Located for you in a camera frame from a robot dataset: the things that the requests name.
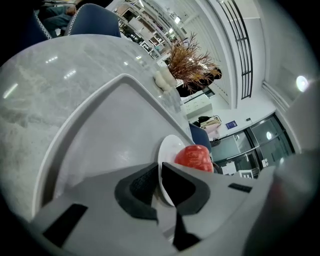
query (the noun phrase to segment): tray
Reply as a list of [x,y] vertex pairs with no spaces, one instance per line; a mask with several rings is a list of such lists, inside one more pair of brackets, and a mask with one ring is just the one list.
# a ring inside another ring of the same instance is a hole
[[161,142],[194,144],[162,105],[128,74],[89,96],[65,121],[42,161],[32,214],[86,177],[156,162]]

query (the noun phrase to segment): red apple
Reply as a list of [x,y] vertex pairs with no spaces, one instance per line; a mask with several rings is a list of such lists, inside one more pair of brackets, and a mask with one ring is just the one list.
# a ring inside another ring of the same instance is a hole
[[182,149],[175,157],[176,164],[205,172],[214,172],[209,150],[202,145],[190,145]]

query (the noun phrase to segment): chair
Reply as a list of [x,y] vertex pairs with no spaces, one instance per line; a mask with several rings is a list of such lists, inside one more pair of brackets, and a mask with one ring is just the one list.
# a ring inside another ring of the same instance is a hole
[[118,17],[111,11],[87,3],[79,8],[66,28],[65,35],[97,34],[120,38]]
[[0,66],[22,50],[51,38],[51,35],[35,12],[28,12],[25,20],[19,25],[19,29],[16,30],[14,39],[11,39],[13,44],[1,53]]
[[211,153],[211,144],[206,131],[191,123],[189,123],[189,126],[191,130],[193,142],[197,145],[205,146]]

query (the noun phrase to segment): white vase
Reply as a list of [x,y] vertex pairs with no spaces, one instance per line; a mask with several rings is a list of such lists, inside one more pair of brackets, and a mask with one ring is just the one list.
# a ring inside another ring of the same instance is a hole
[[174,78],[174,76],[170,73],[169,68],[164,66],[160,69],[160,73],[163,77],[163,79],[166,81],[168,85],[171,87],[175,87],[177,85],[177,80]]
[[166,66],[162,67],[160,71],[155,72],[153,78],[155,84],[163,91],[170,91],[177,85],[177,80],[173,77]]

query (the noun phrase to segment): railing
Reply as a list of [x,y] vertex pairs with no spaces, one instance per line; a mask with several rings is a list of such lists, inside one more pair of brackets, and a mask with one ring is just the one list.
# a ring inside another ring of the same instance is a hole
[[226,15],[238,47],[242,71],[241,99],[251,97],[253,86],[253,62],[250,40],[241,12],[235,0],[217,0]]

